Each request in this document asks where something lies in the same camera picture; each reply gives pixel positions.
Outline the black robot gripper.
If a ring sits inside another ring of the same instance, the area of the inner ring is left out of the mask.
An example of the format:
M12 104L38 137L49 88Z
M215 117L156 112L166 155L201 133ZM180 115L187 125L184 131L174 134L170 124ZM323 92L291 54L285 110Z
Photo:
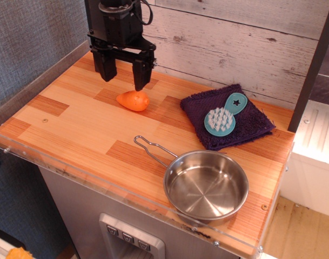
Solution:
M99 4L104 30L96 38L97 50L93 52L95 70L106 82L117 75L116 61L132 63L135 90L141 91L151 80L156 64L156 46L143 37L143 27L153 21L149 4L148 20L143 20L141 4Z

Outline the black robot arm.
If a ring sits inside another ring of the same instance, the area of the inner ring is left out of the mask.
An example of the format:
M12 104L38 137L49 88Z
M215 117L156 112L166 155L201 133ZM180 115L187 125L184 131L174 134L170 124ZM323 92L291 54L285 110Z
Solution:
M156 63L156 46L143 37L153 12L143 21L142 3L149 6L147 1L85 1L96 72L110 81L117 75L116 60L131 63L136 91L150 82Z

